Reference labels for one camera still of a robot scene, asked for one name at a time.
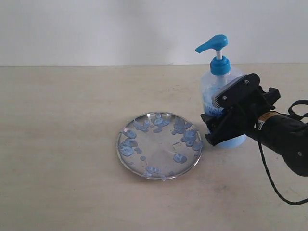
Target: clear plastic bottle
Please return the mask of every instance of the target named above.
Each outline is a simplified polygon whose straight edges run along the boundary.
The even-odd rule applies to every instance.
[[[216,108],[213,105],[213,94],[235,78],[243,75],[241,70],[231,66],[229,60],[225,56],[222,56],[221,49],[227,44],[228,40],[225,35],[215,35],[208,42],[196,49],[198,53],[208,49],[216,50],[216,57],[211,61],[210,70],[202,76],[200,83],[203,111],[209,116],[219,117],[222,115],[223,110],[223,108]],[[242,135],[219,143],[218,146],[223,148],[234,148],[241,145],[245,139],[246,135]]]

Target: yellow label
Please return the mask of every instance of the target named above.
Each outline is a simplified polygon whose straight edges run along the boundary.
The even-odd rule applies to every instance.
[[[266,112],[263,115],[261,115],[258,119],[258,129],[261,130],[265,121],[267,121],[269,118],[275,115],[279,115],[279,113],[270,111],[270,112]]]

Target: table surface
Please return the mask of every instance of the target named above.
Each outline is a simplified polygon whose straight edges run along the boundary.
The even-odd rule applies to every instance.
[[[280,90],[282,113],[308,97],[308,64],[237,67]],[[181,115],[204,135],[199,80],[207,69],[0,68],[0,230],[306,231],[308,205],[277,197],[250,138],[234,149],[206,144],[196,167],[165,182],[121,165],[117,135],[145,112]],[[282,194],[307,197],[308,180],[264,150]]]

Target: metal plate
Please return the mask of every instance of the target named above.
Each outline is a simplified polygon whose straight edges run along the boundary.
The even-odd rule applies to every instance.
[[[196,127],[173,113],[152,112],[129,122],[116,149],[122,164],[148,179],[172,179],[195,166],[203,143]]]

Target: pump nozzle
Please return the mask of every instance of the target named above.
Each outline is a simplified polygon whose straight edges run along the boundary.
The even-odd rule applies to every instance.
[[[230,62],[221,54],[221,49],[228,45],[228,38],[225,35],[215,35],[209,41],[197,47],[195,50],[198,53],[208,49],[216,50],[216,57],[211,61],[211,73],[219,76],[230,71]]]

